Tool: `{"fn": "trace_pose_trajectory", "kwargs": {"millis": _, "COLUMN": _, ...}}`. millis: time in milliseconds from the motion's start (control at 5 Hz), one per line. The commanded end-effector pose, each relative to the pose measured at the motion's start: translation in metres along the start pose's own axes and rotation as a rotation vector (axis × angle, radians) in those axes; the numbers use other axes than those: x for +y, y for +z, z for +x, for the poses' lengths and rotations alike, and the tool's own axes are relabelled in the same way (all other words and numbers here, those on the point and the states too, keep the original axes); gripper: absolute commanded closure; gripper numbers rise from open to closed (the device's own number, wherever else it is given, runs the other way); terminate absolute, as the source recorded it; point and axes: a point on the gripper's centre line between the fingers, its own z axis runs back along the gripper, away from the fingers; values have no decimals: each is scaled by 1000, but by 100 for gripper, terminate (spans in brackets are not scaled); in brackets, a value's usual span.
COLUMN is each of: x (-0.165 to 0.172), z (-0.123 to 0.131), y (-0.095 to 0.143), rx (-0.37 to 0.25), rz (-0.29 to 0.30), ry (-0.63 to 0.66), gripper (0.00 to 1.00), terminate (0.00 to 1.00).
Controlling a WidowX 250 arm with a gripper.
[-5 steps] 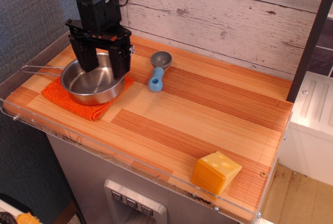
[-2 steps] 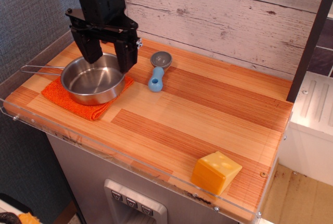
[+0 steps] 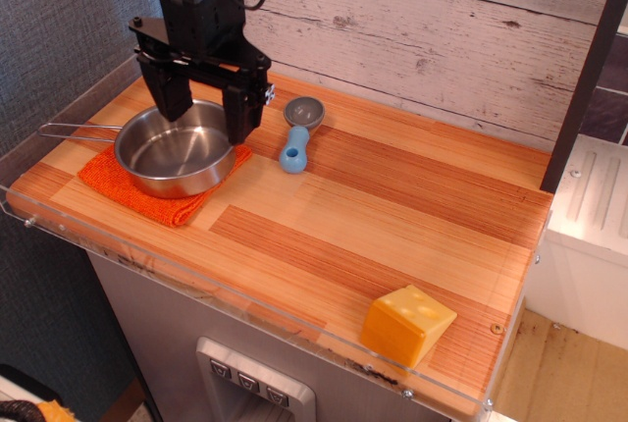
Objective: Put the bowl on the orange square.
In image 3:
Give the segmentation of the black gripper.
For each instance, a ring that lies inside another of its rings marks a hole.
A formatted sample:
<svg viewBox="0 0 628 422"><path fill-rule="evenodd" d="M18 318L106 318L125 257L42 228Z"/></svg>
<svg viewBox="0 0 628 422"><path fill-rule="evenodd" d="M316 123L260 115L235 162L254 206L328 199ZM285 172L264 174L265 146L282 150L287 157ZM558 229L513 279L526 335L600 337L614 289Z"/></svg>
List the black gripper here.
<svg viewBox="0 0 628 422"><path fill-rule="evenodd" d="M258 62L270 62L245 42L245 12L261 8L265 0L159 0L160 18L135 17L129 28L137 39L136 53L143 79L160 112L169 122L178 120L193 104L189 88L192 72L210 77L217 86L225 76L212 71L222 64L252 71ZM231 145L245 143L261 124L263 90L228 85L223 107Z"/></svg>

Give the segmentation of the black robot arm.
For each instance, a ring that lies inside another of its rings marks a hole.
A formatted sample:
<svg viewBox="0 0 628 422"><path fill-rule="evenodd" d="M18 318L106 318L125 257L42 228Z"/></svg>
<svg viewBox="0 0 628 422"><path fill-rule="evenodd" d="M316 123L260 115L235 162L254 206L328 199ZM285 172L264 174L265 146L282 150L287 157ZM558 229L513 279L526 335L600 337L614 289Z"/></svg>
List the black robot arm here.
<svg viewBox="0 0 628 422"><path fill-rule="evenodd" d="M159 18L135 17L136 58L161 113L173 122L192 105L189 84L222 92L229 142L240 145L261 124L274 96L267 72L271 59L244 36L244 0L159 0Z"/></svg>

